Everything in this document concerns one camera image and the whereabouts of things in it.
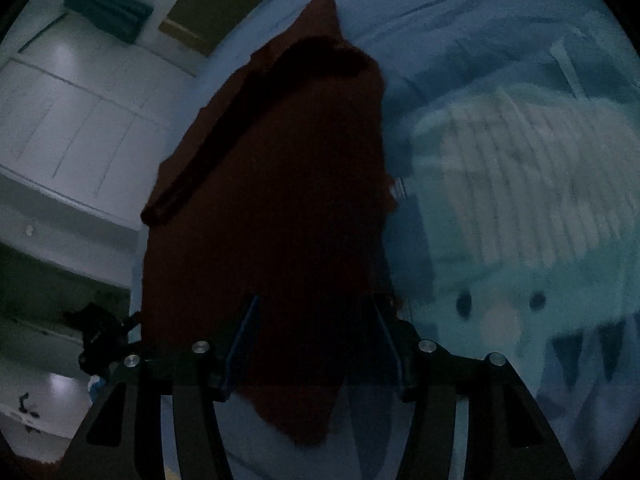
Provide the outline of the dark red knitted garment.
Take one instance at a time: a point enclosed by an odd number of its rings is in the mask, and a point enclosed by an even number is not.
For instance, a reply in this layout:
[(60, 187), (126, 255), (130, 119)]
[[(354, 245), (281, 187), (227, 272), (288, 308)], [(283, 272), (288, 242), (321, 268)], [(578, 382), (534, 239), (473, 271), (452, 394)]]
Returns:
[(335, 1), (311, 0), (200, 109), (141, 214), (143, 341), (230, 353), (233, 390), (301, 448), (367, 374), (390, 294), (383, 93)]

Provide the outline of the light blue printed cloth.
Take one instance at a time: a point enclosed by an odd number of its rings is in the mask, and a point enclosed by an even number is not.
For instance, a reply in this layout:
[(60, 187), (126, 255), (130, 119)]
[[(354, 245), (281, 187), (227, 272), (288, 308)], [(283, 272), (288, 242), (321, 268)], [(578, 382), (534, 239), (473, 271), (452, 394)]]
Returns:
[(639, 418), (639, 258), (589, 256), (548, 272), (484, 271), (408, 301), (418, 334), (467, 358), (505, 356), (578, 479), (611, 466)]

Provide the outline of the white striped folded garment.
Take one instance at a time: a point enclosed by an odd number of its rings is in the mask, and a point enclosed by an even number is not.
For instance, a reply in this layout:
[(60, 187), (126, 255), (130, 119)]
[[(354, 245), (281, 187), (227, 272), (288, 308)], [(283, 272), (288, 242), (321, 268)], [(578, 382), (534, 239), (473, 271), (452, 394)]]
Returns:
[(454, 101), (411, 129), (438, 263), (550, 269), (639, 225), (639, 124), (608, 99), (535, 86)]

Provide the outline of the blue bed sheet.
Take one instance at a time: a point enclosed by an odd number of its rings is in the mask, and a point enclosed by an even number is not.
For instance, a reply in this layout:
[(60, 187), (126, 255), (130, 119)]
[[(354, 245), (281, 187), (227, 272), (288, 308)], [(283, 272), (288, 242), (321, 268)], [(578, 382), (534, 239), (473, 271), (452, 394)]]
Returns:
[[(291, 24), (305, 1), (266, 0), (224, 40), (168, 136), (168, 152), (175, 151), (209, 93), (251, 50)], [(434, 260), (413, 188), (411, 129), (446, 104), (524, 86), (608, 99), (639, 123), (639, 60), (613, 14), (601, 0), (335, 1), (346, 37), (378, 61), (386, 82), (385, 154), (398, 180), (400, 207), (384, 246), (402, 307), (413, 300), (429, 304), (484, 271), (529, 269)], [(626, 240), (585, 258), (608, 254), (639, 258), (639, 226)], [(529, 270), (548, 272), (576, 262)]]

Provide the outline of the teal folded towel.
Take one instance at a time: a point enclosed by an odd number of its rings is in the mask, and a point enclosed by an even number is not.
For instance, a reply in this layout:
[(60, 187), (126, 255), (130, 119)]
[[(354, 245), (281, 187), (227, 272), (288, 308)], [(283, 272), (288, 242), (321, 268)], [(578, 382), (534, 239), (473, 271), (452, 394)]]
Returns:
[(64, 0), (64, 6), (125, 44), (136, 42), (153, 13), (152, 6), (138, 0)]

